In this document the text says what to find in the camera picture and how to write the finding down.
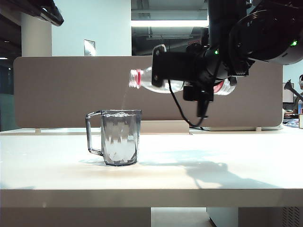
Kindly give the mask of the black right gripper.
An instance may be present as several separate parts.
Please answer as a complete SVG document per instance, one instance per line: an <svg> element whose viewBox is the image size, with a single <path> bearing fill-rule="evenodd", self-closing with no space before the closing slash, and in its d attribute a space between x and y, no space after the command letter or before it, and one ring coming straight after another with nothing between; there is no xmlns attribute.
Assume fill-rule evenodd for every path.
<svg viewBox="0 0 303 227"><path fill-rule="evenodd" d="M207 84L234 88L237 79L249 74L250 60L231 57L224 52L204 52L200 56L199 79ZM196 86L184 86L183 99L197 102L197 117L205 118L210 102L214 101L213 93L208 93Z"/></svg>

